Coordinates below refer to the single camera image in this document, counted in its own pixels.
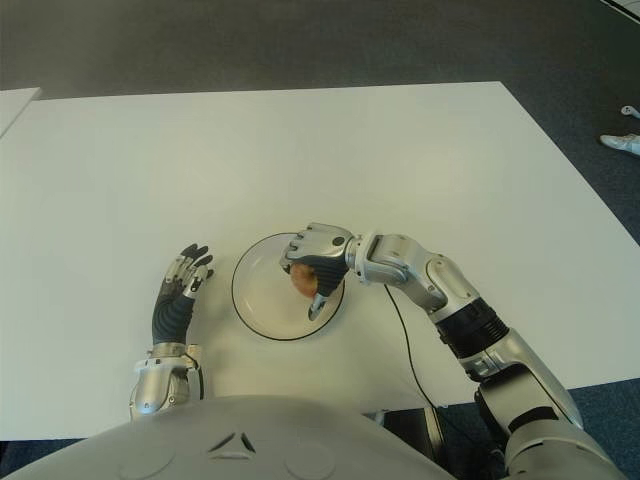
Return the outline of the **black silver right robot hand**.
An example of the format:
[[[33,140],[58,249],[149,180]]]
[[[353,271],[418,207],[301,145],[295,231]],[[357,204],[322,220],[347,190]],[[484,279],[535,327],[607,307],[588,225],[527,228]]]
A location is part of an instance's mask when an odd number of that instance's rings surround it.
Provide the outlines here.
[[[354,234],[349,230],[322,223],[310,223],[305,230],[294,235],[285,246],[279,264],[291,278],[294,267],[300,265],[315,280],[310,321],[315,321],[329,297],[340,286],[349,270],[347,251]]]

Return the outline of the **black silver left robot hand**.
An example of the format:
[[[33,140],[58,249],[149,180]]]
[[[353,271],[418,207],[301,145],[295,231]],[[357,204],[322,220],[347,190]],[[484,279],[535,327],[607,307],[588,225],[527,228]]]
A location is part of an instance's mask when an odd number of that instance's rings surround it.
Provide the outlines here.
[[[199,292],[213,276],[209,247],[187,246],[169,265],[152,314],[152,341],[185,344]]]

